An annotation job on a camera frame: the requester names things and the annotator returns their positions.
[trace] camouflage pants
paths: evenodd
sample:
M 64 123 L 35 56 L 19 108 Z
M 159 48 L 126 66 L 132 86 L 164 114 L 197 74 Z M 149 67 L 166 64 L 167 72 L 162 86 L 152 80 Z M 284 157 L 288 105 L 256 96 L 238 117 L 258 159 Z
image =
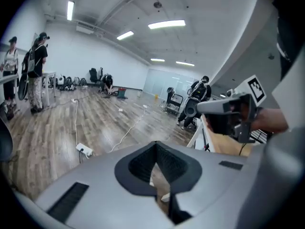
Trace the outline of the camouflage pants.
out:
M 41 77 L 29 78 L 28 97 L 31 108 L 42 108 L 41 101 Z

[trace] ceiling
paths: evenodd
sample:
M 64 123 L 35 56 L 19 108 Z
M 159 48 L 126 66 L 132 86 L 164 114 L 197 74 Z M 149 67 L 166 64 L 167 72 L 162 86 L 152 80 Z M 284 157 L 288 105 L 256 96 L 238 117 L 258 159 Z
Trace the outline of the ceiling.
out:
M 281 67 L 277 43 L 277 12 L 275 11 L 255 40 L 233 66 L 212 86 L 212 93 L 216 96 L 224 94 L 229 89 L 236 88 L 242 81 L 256 75 L 267 99 L 263 107 L 278 108 L 272 91 L 280 83 Z
M 73 21 L 66 20 L 69 0 L 41 0 L 49 22 L 80 24 L 94 35 L 127 49 L 147 64 L 151 58 L 194 63 L 214 75 L 232 52 L 236 37 L 253 10 L 254 0 L 71 0 Z M 159 1 L 163 7 L 153 4 Z M 185 27 L 150 30 L 148 24 L 185 20 Z M 132 37 L 116 38 L 128 31 Z

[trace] cart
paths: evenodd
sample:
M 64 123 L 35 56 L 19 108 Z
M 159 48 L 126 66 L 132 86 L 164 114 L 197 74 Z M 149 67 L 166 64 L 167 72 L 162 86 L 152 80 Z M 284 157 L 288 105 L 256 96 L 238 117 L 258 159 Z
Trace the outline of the cart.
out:
M 183 97 L 178 94 L 174 94 L 171 99 L 167 102 L 165 111 L 171 112 L 174 115 L 178 115 L 181 104 L 183 102 Z

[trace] wooden floor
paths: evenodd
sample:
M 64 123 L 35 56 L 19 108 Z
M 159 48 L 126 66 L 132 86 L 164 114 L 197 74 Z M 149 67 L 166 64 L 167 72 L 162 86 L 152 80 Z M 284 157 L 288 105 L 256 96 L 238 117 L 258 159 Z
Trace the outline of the wooden floor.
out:
M 136 90 L 127 90 L 127 100 L 106 99 L 97 91 L 91 87 L 74 92 L 58 91 L 54 100 L 50 90 L 52 109 L 31 115 L 29 103 L 23 101 L 21 110 L 8 123 L 14 142 L 13 153 L 18 157 L 7 167 L 8 176 L 29 198 L 35 199 L 53 181 L 79 165 L 79 153 L 75 149 L 76 104 L 71 102 L 72 98 L 80 100 L 76 122 L 78 142 L 92 148 L 96 156 L 110 152 L 120 142 L 142 116 L 143 104 L 150 106 L 147 115 L 118 148 L 155 140 L 185 146 L 193 136 L 192 131 L 176 126 L 176 116 L 163 112 L 161 101 L 155 102 L 153 96 L 143 94 L 138 98 Z

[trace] desk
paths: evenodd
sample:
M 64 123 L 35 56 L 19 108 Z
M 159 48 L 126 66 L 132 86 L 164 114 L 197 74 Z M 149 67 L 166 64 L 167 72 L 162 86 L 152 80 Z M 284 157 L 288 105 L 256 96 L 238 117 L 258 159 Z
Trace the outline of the desk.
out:
M 54 92 L 54 97 L 56 97 L 56 72 L 43 72 L 42 76 L 45 76 L 45 87 L 46 87 L 46 95 L 47 95 L 47 106 L 50 106 L 50 100 L 49 100 L 49 78 L 54 77 L 54 83 L 53 83 L 53 92 Z
M 16 106 L 17 109 L 20 110 L 20 103 L 18 98 L 18 88 L 17 88 L 17 74 L 8 75 L 0 78 L 0 85 L 5 84 L 6 82 L 15 81 L 15 99 L 16 99 Z

